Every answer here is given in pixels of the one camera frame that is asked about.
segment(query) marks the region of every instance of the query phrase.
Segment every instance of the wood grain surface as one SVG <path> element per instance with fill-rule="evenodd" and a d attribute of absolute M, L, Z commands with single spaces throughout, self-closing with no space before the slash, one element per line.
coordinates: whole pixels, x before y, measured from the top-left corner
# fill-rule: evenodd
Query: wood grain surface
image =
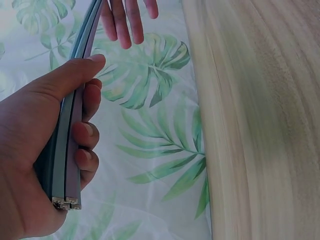
<path fill-rule="evenodd" d="M 320 2 L 183 0 L 214 240 L 320 240 Z"/>

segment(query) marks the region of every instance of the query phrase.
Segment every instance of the monstera leaf print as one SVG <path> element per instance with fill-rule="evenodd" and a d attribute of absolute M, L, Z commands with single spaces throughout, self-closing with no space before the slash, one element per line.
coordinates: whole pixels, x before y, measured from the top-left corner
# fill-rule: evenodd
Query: monstera leaf print
<path fill-rule="evenodd" d="M 73 9 L 76 0 L 13 0 L 16 18 L 31 34 L 45 32 L 56 26 Z"/>
<path fill-rule="evenodd" d="M 2 59 L 3 55 L 5 54 L 5 44 L 3 42 L 0 42 L 0 60 Z"/>
<path fill-rule="evenodd" d="M 190 189 L 202 173 L 206 174 L 206 157 L 203 151 L 202 126 L 199 108 L 193 112 L 192 128 L 186 122 L 186 102 L 183 96 L 178 102 L 173 119 L 167 117 L 164 103 L 158 104 L 156 121 L 152 119 L 145 107 L 138 111 L 140 120 L 122 110 L 126 124 L 136 132 L 135 136 L 120 129 L 121 134 L 133 145 L 117 147 L 125 153 L 139 159 L 153 159 L 184 152 L 186 157 L 159 164 L 155 168 L 130 177 L 135 184 L 148 184 L 165 178 L 177 171 L 184 171 L 171 189 L 162 198 L 169 201 Z M 200 216 L 209 203 L 208 180 L 205 178 L 195 217 Z"/>
<path fill-rule="evenodd" d="M 72 13 L 74 17 L 72 29 L 67 30 L 67 28 L 60 22 L 54 28 L 54 36 L 42 33 L 40 41 L 46 51 L 30 57 L 26 59 L 26 61 L 49 53 L 50 71 L 52 71 L 68 60 L 71 47 L 83 20 L 83 17 L 79 13 Z"/>
<path fill-rule="evenodd" d="M 140 109 L 148 99 L 152 107 L 165 99 L 178 82 L 174 71 L 190 61 L 186 44 L 172 35 L 146 33 L 144 42 L 122 49 L 118 42 L 97 38 L 93 53 L 102 53 L 107 63 L 98 78 L 102 95 L 127 109 Z"/>

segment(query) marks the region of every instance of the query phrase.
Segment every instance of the wooden panel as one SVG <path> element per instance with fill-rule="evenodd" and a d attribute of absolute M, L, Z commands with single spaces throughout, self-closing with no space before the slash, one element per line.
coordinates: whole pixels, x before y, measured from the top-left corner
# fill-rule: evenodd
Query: wooden panel
<path fill-rule="evenodd" d="M 182 2 L 213 239 L 319 240 L 319 1 Z"/>

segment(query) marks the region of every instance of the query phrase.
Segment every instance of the palm leaf print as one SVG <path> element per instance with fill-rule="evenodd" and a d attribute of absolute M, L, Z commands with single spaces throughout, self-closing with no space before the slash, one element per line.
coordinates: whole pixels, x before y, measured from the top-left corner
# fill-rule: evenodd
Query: palm leaf print
<path fill-rule="evenodd" d="M 31 35 L 55 27 L 72 10 L 76 0 L 13 0 L 16 18 Z"/>
<path fill-rule="evenodd" d="M 93 44 L 92 54 L 98 53 L 108 59 L 97 76 L 103 82 L 102 95 L 127 109 L 152 107 L 165 99 L 179 81 L 174 72 L 190 61 L 187 45 L 168 34 L 146 33 L 142 44 L 129 49 L 103 35 Z"/>
<path fill-rule="evenodd" d="M 163 196 L 162 201 L 169 201 L 190 189 L 199 179 L 206 174 L 206 157 L 202 148 L 202 126 L 199 107 L 193 112 L 192 128 L 188 130 L 186 122 L 186 101 L 181 97 L 173 114 L 173 120 L 167 116 L 164 103 L 158 105 L 156 122 L 149 115 L 147 108 L 138 111 L 140 120 L 122 110 L 126 124 L 137 134 L 132 134 L 120 129 L 121 134 L 131 146 L 118 145 L 117 147 L 136 158 L 153 159 L 167 155 L 184 152 L 188 156 L 178 157 L 175 160 L 157 165 L 153 169 L 130 177 L 128 180 L 135 184 L 148 184 L 165 178 L 177 171 L 184 171 L 170 190 Z M 201 195 L 195 217 L 199 217 L 209 203 L 209 189 L 207 177 L 203 182 Z"/>

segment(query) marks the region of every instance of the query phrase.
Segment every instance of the green leaf pattern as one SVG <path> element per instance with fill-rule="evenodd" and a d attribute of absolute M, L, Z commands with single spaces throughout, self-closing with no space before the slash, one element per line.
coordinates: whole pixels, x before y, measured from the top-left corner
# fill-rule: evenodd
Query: green leaf pattern
<path fill-rule="evenodd" d="M 181 152 L 189 155 L 185 158 L 178 158 L 159 164 L 145 173 L 128 178 L 128 180 L 134 184 L 147 184 L 187 168 L 166 195 L 163 196 L 162 201 L 172 200 L 186 192 L 197 182 L 200 175 L 206 169 L 206 157 L 201 149 L 202 128 L 200 110 L 197 107 L 193 112 L 191 131 L 187 128 L 186 110 L 186 96 L 184 93 L 174 109 L 173 119 L 168 118 L 168 111 L 164 102 L 158 105 L 156 121 L 153 121 L 146 108 L 137 110 L 140 121 L 128 114 L 127 110 L 122 110 L 123 119 L 131 130 L 135 131 L 135 136 L 120 129 L 123 137 L 134 146 L 117 145 L 120 150 L 134 158 L 156 159 L 157 162 L 160 161 L 159 159 L 168 155 L 170 155 L 171 158 L 175 158 L 174 154 Z M 194 142 L 193 147 L 191 147 L 191 144 L 188 142 L 187 134 L 192 136 Z M 209 190 L 206 184 L 207 178 L 204 180 L 204 187 L 201 191 L 195 214 L 196 218 L 204 212 L 209 202 Z"/>
<path fill-rule="evenodd" d="M 52 71 L 68 60 L 83 20 L 83 15 L 74 10 L 75 4 L 76 0 L 12 1 L 17 20 L 30 35 L 38 35 L 43 48 L 43 52 L 26 61 L 46 56 Z M 73 17 L 72 28 L 63 23 L 67 15 Z M 0 60 L 5 52 L 5 45 L 0 42 Z M 202 188 L 197 208 L 193 209 L 197 219 L 209 204 L 200 109 L 189 104 L 184 92 L 175 97 L 176 102 L 167 101 L 168 96 L 174 94 L 173 89 L 184 84 L 179 72 L 190 62 L 186 43 L 170 34 L 152 32 L 144 34 L 142 44 L 124 50 L 118 42 L 105 37 L 99 24 L 92 49 L 92 54 L 97 53 L 104 54 L 107 59 L 97 76 L 103 83 L 102 96 L 121 107 L 122 120 L 127 127 L 118 129 L 125 144 L 116 142 L 115 146 L 132 161 L 154 163 L 153 168 L 130 176 L 127 181 L 133 185 L 147 185 L 174 176 L 174 184 L 159 199 L 159 204 L 183 195 L 199 183 Z M 116 229 L 112 227 L 106 234 L 116 205 L 116 194 L 113 194 L 101 204 L 95 222 L 81 240 L 131 239 L 143 224 L 140 219 Z M 80 227 L 78 216 L 65 225 L 67 228 L 60 230 L 63 239 L 75 239 Z M 50 235 L 42 239 L 55 238 Z"/>
<path fill-rule="evenodd" d="M 76 0 L 13 0 L 16 18 L 31 35 L 55 27 L 72 10 Z"/>
<path fill-rule="evenodd" d="M 142 44 L 128 50 L 105 37 L 96 38 L 93 53 L 102 53 L 108 59 L 98 76 L 104 85 L 102 95 L 127 109 L 140 109 L 146 104 L 152 107 L 164 100 L 179 82 L 174 72 L 190 61 L 184 42 L 157 33 L 146 33 Z M 154 81 L 156 89 L 152 90 Z"/>

